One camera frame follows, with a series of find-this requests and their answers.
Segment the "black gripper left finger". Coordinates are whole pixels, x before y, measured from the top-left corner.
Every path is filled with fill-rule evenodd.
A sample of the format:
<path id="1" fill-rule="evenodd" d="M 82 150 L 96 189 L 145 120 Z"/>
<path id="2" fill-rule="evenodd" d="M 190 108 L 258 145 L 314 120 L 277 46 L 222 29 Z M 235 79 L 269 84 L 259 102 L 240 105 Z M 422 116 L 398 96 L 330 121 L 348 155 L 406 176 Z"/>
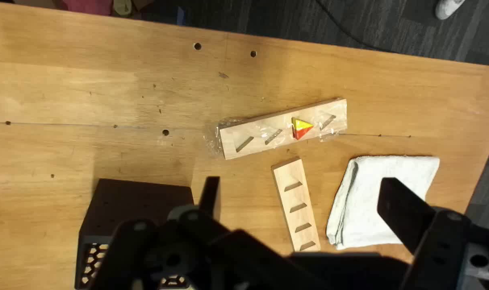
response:
<path id="1" fill-rule="evenodd" d="M 203 184 L 203 191 L 196 205 L 180 205 L 169 212 L 169 221 L 199 221 L 201 218 L 209 221 L 219 220 L 219 179 L 207 176 Z"/>

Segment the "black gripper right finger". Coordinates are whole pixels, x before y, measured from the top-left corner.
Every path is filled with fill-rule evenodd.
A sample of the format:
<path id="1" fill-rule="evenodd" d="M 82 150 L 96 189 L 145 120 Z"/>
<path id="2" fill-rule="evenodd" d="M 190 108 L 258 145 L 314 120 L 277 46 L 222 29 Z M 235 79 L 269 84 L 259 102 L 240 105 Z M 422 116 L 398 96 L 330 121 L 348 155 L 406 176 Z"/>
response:
<path id="1" fill-rule="evenodd" d="M 401 290 L 456 290 L 469 221 L 433 210 L 395 178 L 380 181 L 377 215 L 412 255 Z"/>

